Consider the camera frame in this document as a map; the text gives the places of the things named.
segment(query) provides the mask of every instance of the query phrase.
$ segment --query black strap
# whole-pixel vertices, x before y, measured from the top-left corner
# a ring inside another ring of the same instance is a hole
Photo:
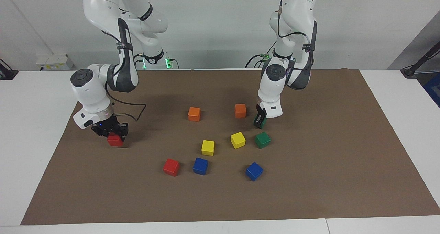
[[[143,55],[143,57],[148,61],[148,63],[150,63],[151,65],[156,65],[160,59],[162,59],[164,57],[164,50],[162,49],[161,53],[153,56],[153,57],[149,57],[146,55]]]
[[[130,44],[130,43],[116,43],[116,48],[118,50],[120,50],[120,49],[128,49],[128,50],[133,51],[133,45]]]
[[[314,51],[315,50],[315,45],[311,44],[311,43],[304,43],[303,50],[305,50],[306,52]]]
[[[145,21],[147,18],[149,18],[151,16],[151,14],[153,13],[153,6],[150,4],[150,7],[148,8],[148,10],[146,11],[146,13],[141,16],[139,19],[142,21]]]
[[[281,55],[279,55],[279,54],[277,54],[276,52],[275,52],[275,49],[272,51],[272,54],[275,56],[275,57],[277,57],[277,58],[280,58],[280,59],[288,59],[288,60],[290,60],[291,58],[292,58],[292,54],[291,55],[289,55],[289,56],[281,56]]]

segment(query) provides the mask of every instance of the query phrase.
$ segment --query red block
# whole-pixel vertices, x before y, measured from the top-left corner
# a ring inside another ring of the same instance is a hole
[[[164,165],[164,172],[171,176],[177,176],[179,172],[180,164],[173,159],[167,159]]]
[[[109,136],[107,137],[107,142],[111,146],[122,146],[122,145],[124,145],[124,142],[121,140],[121,137],[119,137],[119,135],[117,135],[115,133],[110,133],[109,134]]]

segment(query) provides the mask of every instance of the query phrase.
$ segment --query orange block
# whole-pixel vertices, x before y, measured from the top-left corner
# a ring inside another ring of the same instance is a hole
[[[188,120],[190,121],[200,121],[200,108],[191,107],[188,112]]]
[[[245,118],[246,117],[246,104],[236,104],[235,105],[235,117]]]

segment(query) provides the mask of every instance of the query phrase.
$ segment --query white wall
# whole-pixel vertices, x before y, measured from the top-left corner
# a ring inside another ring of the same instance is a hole
[[[275,40],[268,20],[279,0],[149,1],[169,19],[159,37],[183,68],[243,67]],[[118,61],[113,40],[84,18],[82,0],[13,2],[50,49],[69,54],[78,67]],[[32,69],[35,52],[44,48],[38,39],[24,38],[34,35],[3,6],[2,0],[0,57]],[[315,68],[386,69],[439,9],[439,0],[319,0]]]

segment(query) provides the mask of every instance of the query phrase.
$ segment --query red block in gripper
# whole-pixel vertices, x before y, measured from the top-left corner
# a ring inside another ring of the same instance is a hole
[[[124,145],[124,142],[122,141],[121,137],[115,133],[110,133],[107,137],[107,142],[111,146],[122,146]]]

